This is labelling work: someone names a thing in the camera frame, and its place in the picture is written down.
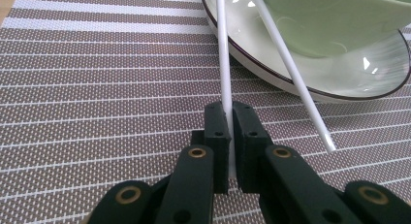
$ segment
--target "brass rivet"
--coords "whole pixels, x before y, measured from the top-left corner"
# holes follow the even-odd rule
[[[193,158],[203,158],[206,156],[206,151],[201,148],[193,148],[188,151],[188,155]]]
[[[272,151],[272,153],[280,158],[289,158],[291,157],[291,152],[288,149],[285,148],[277,148]]]
[[[369,202],[377,205],[386,205],[389,200],[388,197],[380,192],[378,189],[369,186],[359,188],[360,195]]]
[[[134,193],[131,197],[124,198],[124,194],[126,192],[132,192]],[[142,194],[142,191],[140,188],[136,186],[127,186],[123,187],[116,195],[115,195],[115,200],[120,203],[121,205],[127,205],[130,203],[134,203],[136,200],[139,199],[140,195]]]

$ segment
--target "saucer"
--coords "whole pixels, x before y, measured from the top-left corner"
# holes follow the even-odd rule
[[[209,25],[217,35],[216,0],[203,0]],[[299,95],[252,0],[226,0],[230,54],[261,79]],[[409,47],[398,31],[370,46],[333,57],[292,52],[314,100],[348,102],[378,99],[406,84]]]

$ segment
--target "placemat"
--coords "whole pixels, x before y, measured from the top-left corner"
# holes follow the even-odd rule
[[[77,223],[118,182],[155,183],[220,100],[201,0],[16,0],[0,53],[0,223]],[[299,97],[233,58],[231,73],[233,99],[326,183],[367,179],[411,200],[410,81],[375,101],[318,104],[338,146],[328,154]],[[234,180],[213,215],[264,223],[257,196]]]

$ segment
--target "striped placemat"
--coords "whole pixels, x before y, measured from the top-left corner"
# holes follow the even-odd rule
[[[411,200],[410,81],[376,101],[318,104],[339,148],[327,154],[298,97],[231,65],[234,100],[325,182],[367,179]],[[16,0],[0,69],[0,223],[76,223],[118,182],[153,184],[220,99],[201,0]],[[264,223],[257,196],[232,181],[214,223]]]

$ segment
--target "white chopstick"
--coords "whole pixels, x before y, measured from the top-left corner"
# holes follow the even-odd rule
[[[297,91],[299,92],[302,98],[302,102],[308,110],[308,114],[311,117],[311,120],[313,121],[314,126],[317,129],[318,134],[320,135],[321,140],[326,146],[327,152],[330,153],[335,151],[335,144],[332,141],[332,135],[330,131],[327,129],[327,126],[324,123],[323,118],[318,113],[318,110],[315,107],[311,95],[309,94],[308,89],[300,75],[300,72],[297,69],[296,63],[294,62],[293,57],[290,54],[290,51],[288,51],[288,48],[285,45],[284,40],[282,39],[281,34],[278,31],[278,28],[271,17],[271,14],[269,13],[266,3],[263,0],[253,1],[260,13],[260,16],[263,19],[264,25],[266,26],[269,35],[278,47],[280,56],[283,59],[284,64],[291,76],[291,79],[293,80],[293,83],[296,86]]]
[[[217,29],[218,29],[218,48],[220,59],[220,78],[221,78],[221,101],[226,113],[227,124],[229,126],[230,153],[229,153],[229,177],[236,177],[236,155],[234,148],[234,127],[233,127],[233,100],[230,76],[230,57],[229,43],[227,34],[226,2],[217,0]]]

